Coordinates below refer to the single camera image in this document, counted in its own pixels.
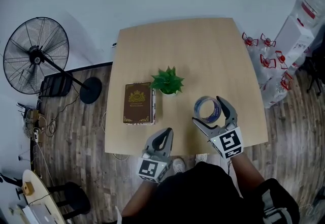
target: brown book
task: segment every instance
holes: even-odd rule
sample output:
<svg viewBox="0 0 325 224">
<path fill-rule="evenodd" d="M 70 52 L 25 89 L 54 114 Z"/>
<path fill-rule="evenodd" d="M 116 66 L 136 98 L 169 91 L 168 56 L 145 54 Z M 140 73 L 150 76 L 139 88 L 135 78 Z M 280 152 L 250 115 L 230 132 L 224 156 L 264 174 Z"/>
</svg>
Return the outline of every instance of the brown book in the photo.
<svg viewBox="0 0 325 224">
<path fill-rule="evenodd" d="M 125 86 L 123 122 L 126 124 L 153 123 L 153 90 L 151 82 Z"/>
</svg>

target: power strip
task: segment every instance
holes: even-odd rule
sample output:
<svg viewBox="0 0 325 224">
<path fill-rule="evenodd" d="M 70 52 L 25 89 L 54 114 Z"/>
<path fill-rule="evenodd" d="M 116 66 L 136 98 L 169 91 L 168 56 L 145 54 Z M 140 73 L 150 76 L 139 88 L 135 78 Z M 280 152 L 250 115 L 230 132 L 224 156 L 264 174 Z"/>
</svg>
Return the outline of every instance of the power strip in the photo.
<svg viewBox="0 0 325 224">
<path fill-rule="evenodd" d="M 38 129 L 35 129 L 35 132 L 34 132 L 34 141 L 36 143 L 39 142 L 39 130 Z"/>
</svg>

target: green plant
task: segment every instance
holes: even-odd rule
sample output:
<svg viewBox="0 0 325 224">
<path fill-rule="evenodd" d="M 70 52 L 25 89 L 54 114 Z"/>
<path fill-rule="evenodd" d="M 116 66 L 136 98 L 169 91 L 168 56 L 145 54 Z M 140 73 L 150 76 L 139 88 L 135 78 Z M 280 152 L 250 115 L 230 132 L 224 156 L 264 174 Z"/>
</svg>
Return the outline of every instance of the green plant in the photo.
<svg viewBox="0 0 325 224">
<path fill-rule="evenodd" d="M 166 71 L 158 69 L 158 75 L 152 75 L 152 77 L 154 81 L 150 85 L 151 88 L 160 89 L 165 94 L 173 94 L 176 91 L 182 92 L 181 87 L 184 86 L 182 84 L 183 78 L 176 76 L 175 67 L 171 69 L 168 66 Z"/>
</svg>

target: shoe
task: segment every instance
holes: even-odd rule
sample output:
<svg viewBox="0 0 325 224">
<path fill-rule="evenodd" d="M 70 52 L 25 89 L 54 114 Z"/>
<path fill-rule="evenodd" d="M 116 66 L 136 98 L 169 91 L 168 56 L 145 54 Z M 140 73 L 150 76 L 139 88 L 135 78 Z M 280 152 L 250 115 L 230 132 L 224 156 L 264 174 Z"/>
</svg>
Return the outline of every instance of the shoe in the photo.
<svg viewBox="0 0 325 224">
<path fill-rule="evenodd" d="M 208 159 L 208 154 L 207 153 L 201 153 L 201 154 L 197 154 L 195 156 L 195 165 L 197 165 L 199 162 L 206 162 Z"/>
<path fill-rule="evenodd" d="M 183 159 L 181 158 L 176 158 L 173 160 L 173 169 L 174 169 L 174 174 L 177 173 L 184 173 L 185 172 L 185 163 Z"/>
</svg>

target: tabletop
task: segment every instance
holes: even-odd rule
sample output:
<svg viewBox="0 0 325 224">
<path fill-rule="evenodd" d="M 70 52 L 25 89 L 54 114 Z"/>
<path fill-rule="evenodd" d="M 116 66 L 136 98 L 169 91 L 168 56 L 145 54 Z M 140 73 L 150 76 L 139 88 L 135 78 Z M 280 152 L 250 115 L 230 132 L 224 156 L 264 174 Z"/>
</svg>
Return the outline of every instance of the tabletop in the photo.
<svg viewBox="0 0 325 224">
<path fill-rule="evenodd" d="M 49 210 L 49 212 L 51 213 L 51 215 L 53 215 L 55 221 L 58 224 L 66 224 L 66 221 L 64 220 L 62 214 L 60 213 L 60 210 L 57 207 L 56 202 L 54 201 L 52 196 L 49 195 L 50 193 L 47 190 L 47 187 L 44 185 L 44 183 L 41 181 L 41 179 L 37 176 L 36 173 L 34 173 L 31 170 L 25 170 L 22 175 L 22 181 L 23 183 L 31 182 L 35 190 L 32 195 L 25 196 L 28 204 L 30 204 L 31 202 L 33 202 L 33 204 L 35 205 L 44 204 Z"/>
<path fill-rule="evenodd" d="M 155 125 L 123 123 L 125 85 L 152 81 L 158 69 L 176 67 L 182 93 L 157 91 Z M 148 137 L 171 127 L 171 155 L 216 153 L 192 123 L 202 96 L 228 100 L 238 114 L 244 146 L 267 142 L 267 125 L 256 75 L 231 18 L 199 18 L 122 29 L 113 62 L 107 101 L 105 152 L 141 155 Z M 218 125 L 224 125 L 221 116 Z"/>
</svg>

